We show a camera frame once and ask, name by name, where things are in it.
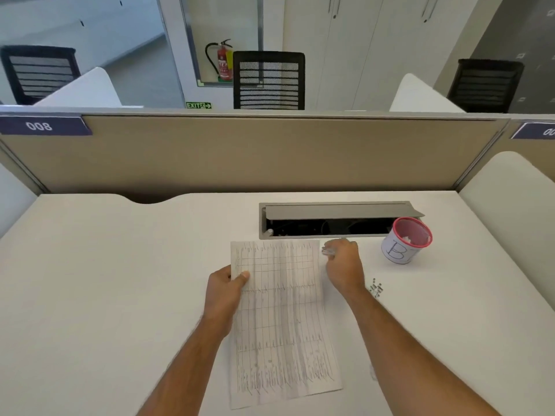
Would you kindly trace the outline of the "beige desk partition panel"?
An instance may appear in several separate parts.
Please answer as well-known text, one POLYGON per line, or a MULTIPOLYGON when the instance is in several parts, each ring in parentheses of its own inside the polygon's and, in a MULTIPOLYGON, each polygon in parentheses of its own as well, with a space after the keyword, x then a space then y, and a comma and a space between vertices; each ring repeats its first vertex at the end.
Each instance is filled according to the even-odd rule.
POLYGON ((80 116, 90 136, 3 135, 0 164, 35 194, 453 190, 503 115, 0 107, 80 116))

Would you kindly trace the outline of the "person's right hand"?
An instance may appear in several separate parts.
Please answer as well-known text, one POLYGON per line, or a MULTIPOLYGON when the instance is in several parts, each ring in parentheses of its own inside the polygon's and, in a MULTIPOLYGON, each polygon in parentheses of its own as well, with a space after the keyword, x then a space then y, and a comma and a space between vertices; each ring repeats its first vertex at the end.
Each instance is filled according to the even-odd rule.
POLYGON ((366 290, 360 255, 358 260, 349 261, 328 258, 326 272, 333 286, 347 301, 366 290))

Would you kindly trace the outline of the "printed table paper sheet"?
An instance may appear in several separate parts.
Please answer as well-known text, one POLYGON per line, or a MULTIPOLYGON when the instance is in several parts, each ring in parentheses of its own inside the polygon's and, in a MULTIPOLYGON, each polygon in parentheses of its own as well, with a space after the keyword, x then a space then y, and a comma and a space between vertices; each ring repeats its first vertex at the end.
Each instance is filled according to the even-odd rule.
POLYGON ((230 408, 343 389, 325 319, 321 243, 230 244, 232 279, 248 272, 230 337, 230 408))

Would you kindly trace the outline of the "person's left forearm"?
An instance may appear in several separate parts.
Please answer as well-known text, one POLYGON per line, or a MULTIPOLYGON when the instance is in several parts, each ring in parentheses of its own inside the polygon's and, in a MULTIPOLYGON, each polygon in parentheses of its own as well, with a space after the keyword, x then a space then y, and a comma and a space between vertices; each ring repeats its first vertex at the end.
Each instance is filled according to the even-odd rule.
POLYGON ((203 315, 136 416, 198 416, 232 317, 203 315))

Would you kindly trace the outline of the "white cup with red rim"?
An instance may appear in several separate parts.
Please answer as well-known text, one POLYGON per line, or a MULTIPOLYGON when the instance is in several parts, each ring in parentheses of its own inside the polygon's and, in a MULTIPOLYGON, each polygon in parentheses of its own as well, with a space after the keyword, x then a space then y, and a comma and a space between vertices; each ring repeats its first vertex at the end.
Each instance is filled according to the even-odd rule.
POLYGON ((433 235, 429 227, 414 217, 399 217, 381 244, 385 258, 406 265, 423 249, 430 246, 433 235))

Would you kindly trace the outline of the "blue desk number label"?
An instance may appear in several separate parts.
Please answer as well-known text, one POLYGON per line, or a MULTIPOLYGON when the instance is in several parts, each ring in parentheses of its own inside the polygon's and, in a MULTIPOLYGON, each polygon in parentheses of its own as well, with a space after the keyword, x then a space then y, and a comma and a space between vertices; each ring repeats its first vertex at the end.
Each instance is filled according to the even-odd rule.
POLYGON ((0 116, 3 135, 90 136, 80 116, 0 116))
POLYGON ((524 122, 511 136, 513 140, 555 140, 555 121, 524 122))

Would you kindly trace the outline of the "white side divider panel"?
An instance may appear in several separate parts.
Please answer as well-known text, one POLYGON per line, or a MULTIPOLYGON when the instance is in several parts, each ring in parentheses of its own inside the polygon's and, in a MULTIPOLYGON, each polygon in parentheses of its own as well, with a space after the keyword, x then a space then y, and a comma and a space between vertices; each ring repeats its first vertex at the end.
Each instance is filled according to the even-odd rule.
POLYGON ((555 182, 506 151, 494 155, 460 196, 555 311, 555 182))
POLYGON ((123 104, 106 70, 96 67, 38 101, 34 106, 120 108, 123 104))
POLYGON ((21 218, 37 197, 0 164, 0 238, 21 218))
POLYGON ((413 74, 406 74, 389 108, 390 112, 465 113, 413 74))

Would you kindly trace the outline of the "person's right forearm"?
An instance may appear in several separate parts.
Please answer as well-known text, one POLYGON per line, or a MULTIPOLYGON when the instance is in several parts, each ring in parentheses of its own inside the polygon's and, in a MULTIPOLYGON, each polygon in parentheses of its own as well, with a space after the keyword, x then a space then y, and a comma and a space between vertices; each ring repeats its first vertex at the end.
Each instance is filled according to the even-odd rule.
POLYGON ((393 416, 501 416, 363 286, 342 293, 393 416))

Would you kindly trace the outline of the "glass door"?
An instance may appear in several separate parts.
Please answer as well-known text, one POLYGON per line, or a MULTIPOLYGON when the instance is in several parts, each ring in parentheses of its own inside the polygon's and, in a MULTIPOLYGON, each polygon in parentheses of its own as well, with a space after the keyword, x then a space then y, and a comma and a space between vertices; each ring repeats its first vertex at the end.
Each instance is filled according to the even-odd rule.
POLYGON ((285 0, 157 0, 184 104, 233 109, 231 82, 218 80, 221 42, 239 50, 281 51, 285 0))

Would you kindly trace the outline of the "red fire extinguisher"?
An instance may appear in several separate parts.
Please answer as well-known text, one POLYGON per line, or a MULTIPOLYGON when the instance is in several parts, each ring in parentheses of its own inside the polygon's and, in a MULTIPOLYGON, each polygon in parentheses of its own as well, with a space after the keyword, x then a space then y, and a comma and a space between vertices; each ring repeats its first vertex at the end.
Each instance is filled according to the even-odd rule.
POLYGON ((205 46, 205 55, 214 71, 217 74, 218 82, 227 83, 233 81, 233 47, 230 45, 231 39, 221 42, 210 42, 205 46), (217 61, 214 62, 209 54, 211 48, 217 49, 217 61))

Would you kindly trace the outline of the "person's left hand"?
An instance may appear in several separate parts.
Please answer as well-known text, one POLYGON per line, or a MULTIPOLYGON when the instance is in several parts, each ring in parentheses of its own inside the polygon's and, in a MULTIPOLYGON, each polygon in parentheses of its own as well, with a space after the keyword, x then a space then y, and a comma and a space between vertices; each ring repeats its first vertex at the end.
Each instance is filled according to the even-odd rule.
POLYGON ((241 294, 235 294, 230 286, 231 266, 213 272, 208 279, 201 320, 213 329, 220 340, 231 331, 232 319, 238 309, 241 294))

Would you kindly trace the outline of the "black mesh office chair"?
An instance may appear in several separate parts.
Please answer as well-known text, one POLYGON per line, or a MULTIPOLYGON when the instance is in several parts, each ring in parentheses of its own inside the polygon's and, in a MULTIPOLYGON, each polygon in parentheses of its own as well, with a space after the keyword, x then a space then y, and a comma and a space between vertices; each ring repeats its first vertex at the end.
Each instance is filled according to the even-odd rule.
POLYGON ((236 110, 305 110, 306 57, 286 51, 236 51, 236 110))
POLYGON ((522 62, 459 59, 447 98, 465 112, 506 114, 523 72, 522 62))
POLYGON ((4 45, 0 61, 18 105, 34 105, 81 76, 76 49, 4 45))

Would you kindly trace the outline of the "white cabinet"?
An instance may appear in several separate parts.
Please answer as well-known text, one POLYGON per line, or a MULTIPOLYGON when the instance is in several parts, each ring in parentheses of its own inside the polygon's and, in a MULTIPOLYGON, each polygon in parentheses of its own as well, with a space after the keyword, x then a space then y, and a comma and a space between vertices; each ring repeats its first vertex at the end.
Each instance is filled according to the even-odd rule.
POLYGON ((305 55, 305 109, 386 111, 402 78, 434 86, 503 0, 285 0, 283 49, 305 55))

